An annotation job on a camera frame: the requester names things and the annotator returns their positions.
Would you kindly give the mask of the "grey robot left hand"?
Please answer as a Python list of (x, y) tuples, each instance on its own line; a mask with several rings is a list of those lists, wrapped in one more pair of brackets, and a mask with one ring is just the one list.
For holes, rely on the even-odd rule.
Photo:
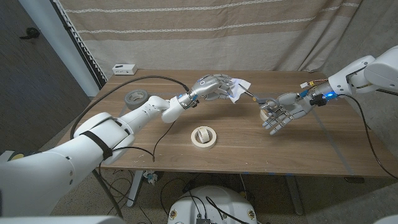
[(200, 98), (206, 101), (227, 99), (232, 95), (234, 83), (225, 74), (207, 74), (201, 77), (189, 91), (177, 96), (177, 101), (184, 109), (195, 107)]

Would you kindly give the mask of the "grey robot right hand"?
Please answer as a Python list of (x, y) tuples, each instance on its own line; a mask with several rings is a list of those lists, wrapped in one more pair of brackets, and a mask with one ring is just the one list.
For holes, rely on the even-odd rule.
[(289, 92), (278, 98), (267, 98), (260, 109), (265, 112), (266, 120), (262, 127), (275, 134), (294, 119), (299, 119), (311, 112), (316, 106), (324, 106), (338, 95), (328, 82), (313, 86), (301, 93)]

